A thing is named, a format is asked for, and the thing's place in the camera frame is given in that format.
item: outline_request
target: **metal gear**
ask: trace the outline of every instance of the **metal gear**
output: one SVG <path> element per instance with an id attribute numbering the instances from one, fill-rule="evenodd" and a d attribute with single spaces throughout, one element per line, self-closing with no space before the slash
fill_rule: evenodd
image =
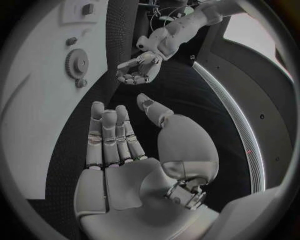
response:
<path id="1" fill-rule="evenodd" d="M 82 79 L 86 75 L 88 68 L 88 55 L 83 49 L 74 49 L 66 56 L 65 70 L 71 78 Z"/>

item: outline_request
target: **led light strip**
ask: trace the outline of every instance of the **led light strip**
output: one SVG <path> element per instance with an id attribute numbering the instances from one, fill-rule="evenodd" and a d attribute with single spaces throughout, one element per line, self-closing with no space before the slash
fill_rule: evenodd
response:
<path id="1" fill-rule="evenodd" d="M 194 62 L 193 68 L 203 77 L 217 97 L 221 100 L 236 126 L 248 161 L 251 192 L 257 193 L 265 191 L 265 168 L 261 150 L 255 134 L 242 109 L 224 86 L 204 67 L 202 67 L 199 63 Z"/>

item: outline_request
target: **dark floor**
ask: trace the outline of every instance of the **dark floor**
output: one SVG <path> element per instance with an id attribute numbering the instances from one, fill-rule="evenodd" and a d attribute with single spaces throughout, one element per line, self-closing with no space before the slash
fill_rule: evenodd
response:
<path id="1" fill-rule="evenodd" d="M 164 62 L 152 83 L 120 85 L 108 106 L 115 108 L 123 104 L 127 107 L 146 154 L 159 159 L 160 129 L 138 109 L 139 93 L 166 105 L 176 114 L 190 117 L 211 136 L 219 154 L 219 173 L 206 187 L 206 204 L 210 208 L 220 212 L 228 202 L 251 193 L 248 163 L 236 127 L 218 97 L 192 67 L 176 60 Z"/>

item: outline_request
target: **machinery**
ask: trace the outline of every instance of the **machinery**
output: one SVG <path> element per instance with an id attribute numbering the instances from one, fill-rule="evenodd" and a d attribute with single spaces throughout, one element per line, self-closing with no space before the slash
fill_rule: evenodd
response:
<path id="1" fill-rule="evenodd" d="M 1 190 L 28 230 L 264 239 L 300 176 L 299 48 L 270 3 L 32 6 L 0 59 Z M 282 69 L 225 39 L 241 13 L 272 36 Z"/>

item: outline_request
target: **gripping robot hand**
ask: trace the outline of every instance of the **gripping robot hand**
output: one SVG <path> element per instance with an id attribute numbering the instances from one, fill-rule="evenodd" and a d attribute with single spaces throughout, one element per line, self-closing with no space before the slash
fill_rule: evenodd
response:
<path id="1" fill-rule="evenodd" d="M 201 186 L 213 181 L 219 170 L 212 139 L 192 119 L 174 114 L 143 93 L 137 96 L 137 105 L 162 128 L 157 141 L 159 161 L 145 155 L 125 106 L 105 110 L 103 103 L 94 102 L 86 169 L 74 198 L 77 217 L 105 214 L 107 206 L 118 211 L 139 208 L 142 196 L 149 191 L 160 193 L 156 196 L 159 204 L 167 198 L 171 200 L 169 205 L 175 203 L 186 209 L 202 205 L 206 193 Z"/>
<path id="2" fill-rule="evenodd" d="M 120 64 L 117 67 L 117 79 L 128 85 L 152 82 L 160 71 L 162 61 L 169 60 L 179 46 L 191 40 L 200 28 L 217 24 L 223 17 L 241 12 L 243 10 L 236 5 L 235 0 L 207 0 L 200 3 L 193 13 L 156 29 L 149 38 L 141 36 L 136 47 L 144 53 Z M 136 66 L 138 71 L 127 73 L 131 67 Z"/>

